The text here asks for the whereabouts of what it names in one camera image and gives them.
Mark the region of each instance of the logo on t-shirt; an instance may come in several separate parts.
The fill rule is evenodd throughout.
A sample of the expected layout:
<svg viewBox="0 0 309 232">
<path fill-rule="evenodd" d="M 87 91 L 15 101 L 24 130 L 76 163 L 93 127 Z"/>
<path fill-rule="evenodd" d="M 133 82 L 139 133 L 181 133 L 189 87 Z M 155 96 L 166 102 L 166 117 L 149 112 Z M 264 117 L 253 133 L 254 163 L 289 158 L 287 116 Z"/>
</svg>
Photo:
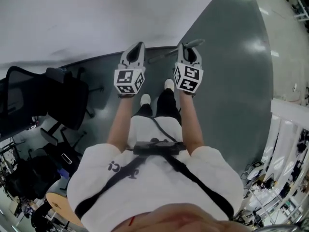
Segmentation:
<svg viewBox="0 0 309 232">
<path fill-rule="evenodd" d="M 113 171 L 115 173 L 119 172 L 123 167 L 121 167 L 118 163 L 115 163 L 112 161 L 110 164 L 108 164 L 108 171 Z M 137 176 L 140 173 L 138 169 L 135 169 L 134 173 L 129 174 L 128 177 L 129 179 L 136 179 L 135 176 Z"/>
</svg>

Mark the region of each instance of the foot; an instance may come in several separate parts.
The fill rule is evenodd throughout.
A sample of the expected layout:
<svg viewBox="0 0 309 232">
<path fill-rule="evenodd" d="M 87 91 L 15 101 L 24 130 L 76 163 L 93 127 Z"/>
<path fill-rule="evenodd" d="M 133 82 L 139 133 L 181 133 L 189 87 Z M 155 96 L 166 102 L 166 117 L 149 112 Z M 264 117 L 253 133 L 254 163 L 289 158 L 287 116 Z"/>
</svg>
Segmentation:
<svg viewBox="0 0 309 232">
<path fill-rule="evenodd" d="M 143 106 L 145 104 L 150 105 L 151 99 L 149 94 L 143 94 L 141 99 L 140 99 L 140 106 Z"/>
<path fill-rule="evenodd" d="M 175 89 L 175 84 L 172 79 L 167 79 L 164 83 L 164 89 L 170 88 L 173 92 Z"/>
</svg>

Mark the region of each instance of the wall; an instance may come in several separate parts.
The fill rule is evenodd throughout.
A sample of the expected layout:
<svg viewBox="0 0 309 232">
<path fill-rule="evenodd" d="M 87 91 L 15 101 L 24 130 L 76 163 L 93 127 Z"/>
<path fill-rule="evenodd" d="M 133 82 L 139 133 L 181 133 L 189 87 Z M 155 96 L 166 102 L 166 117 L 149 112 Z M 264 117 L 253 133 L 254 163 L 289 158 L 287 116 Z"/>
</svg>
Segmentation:
<svg viewBox="0 0 309 232">
<path fill-rule="evenodd" d="M 127 49 L 177 45 L 211 0 L 0 0 L 0 78 Z"/>
</svg>

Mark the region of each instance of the black harness strap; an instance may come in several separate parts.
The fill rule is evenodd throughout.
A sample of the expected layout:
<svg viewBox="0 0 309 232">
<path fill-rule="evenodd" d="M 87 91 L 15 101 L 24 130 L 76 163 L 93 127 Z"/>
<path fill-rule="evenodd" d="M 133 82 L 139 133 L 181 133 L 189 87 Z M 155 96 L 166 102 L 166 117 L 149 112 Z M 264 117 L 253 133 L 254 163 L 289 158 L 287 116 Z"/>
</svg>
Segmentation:
<svg viewBox="0 0 309 232">
<path fill-rule="evenodd" d="M 176 158 L 169 154 L 164 154 L 162 157 L 174 168 L 175 171 L 182 173 L 188 179 L 192 180 L 193 182 L 197 183 L 199 187 L 212 199 L 212 201 L 219 206 L 219 208 L 227 215 L 227 217 L 231 220 L 234 215 L 234 209 L 231 204 L 220 194 L 212 191 L 207 186 L 204 185 L 203 182 L 199 180 L 190 170 L 186 167 L 186 165 Z M 81 203 L 79 203 L 75 209 L 76 216 L 81 219 L 83 215 L 90 210 L 90 208 L 95 204 L 98 198 L 114 186 L 117 182 L 124 179 L 128 175 L 132 174 L 137 167 L 143 164 L 146 161 L 147 157 L 136 157 L 132 162 L 130 162 L 127 166 L 123 167 L 119 172 L 115 173 L 115 175 L 108 180 L 105 187 L 98 192 L 97 194 L 93 195 L 92 197 L 85 199 Z"/>
<path fill-rule="evenodd" d="M 103 187 L 101 191 L 97 194 L 93 195 L 92 197 L 85 199 L 84 201 L 80 202 L 75 209 L 75 214 L 79 219 L 82 219 L 82 216 L 91 209 L 91 207 L 95 204 L 98 198 L 105 193 L 108 189 L 114 186 L 116 183 L 121 181 L 122 179 L 126 178 L 127 176 L 134 173 L 135 169 L 139 167 L 142 163 L 146 161 L 146 158 L 136 157 L 132 162 L 128 165 L 124 166 L 119 172 L 115 173 L 112 178 L 108 180 L 106 185 Z"/>
<path fill-rule="evenodd" d="M 219 208 L 227 215 L 228 219 L 231 220 L 234 216 L 234 209 L 232 205 L 219 193 L 214 192 L 210 188 L 208 188 L 199 178 L 197 178 L 187 166 L 181 161 L 177 160 L 171 155 L 163 155 L 165 160 L 173 167 L 173 169 L 177 172 L 182 173 L 188 179 L 197 183 L 200 188 L 210 197 L 210 199 L 217 205 Z"/>
<path fill-rule="evenodd" d="M 168 135 L 165 130 L 162 129 L 162 127 L 159 125 L 159 123 L 153 118 L 153 117 L 148 117 L 150 118 L 154 123 L 155 125 L 158 127 L 159 131 L 162 132 L 166 137 L 168 137 L 170 140 L 172 140 L 174 143 L 176 143 L 176 139 L 173 138 L 172 136 Z"/>
</svg>

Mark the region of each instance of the round wooden table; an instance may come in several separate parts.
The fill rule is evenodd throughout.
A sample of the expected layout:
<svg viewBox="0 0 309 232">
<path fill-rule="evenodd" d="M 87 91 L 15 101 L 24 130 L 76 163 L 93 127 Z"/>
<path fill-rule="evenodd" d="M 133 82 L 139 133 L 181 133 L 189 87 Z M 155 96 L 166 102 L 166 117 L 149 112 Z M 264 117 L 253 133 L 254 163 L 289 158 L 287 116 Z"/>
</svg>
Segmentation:
<svg viewBox="0 0 309 232">
<path fill-rule="evenodd" d="M 49 204 L 52 206 L 53 210 L 56 211 L 59 215 L 61 215 L 69 222 L 77 226 L 83 227 L 82 222 L 79 220 L 79 218 L 70 207 L 68 198 L 53 192 L 47 193 L 46 198 Z"/>
</svg>

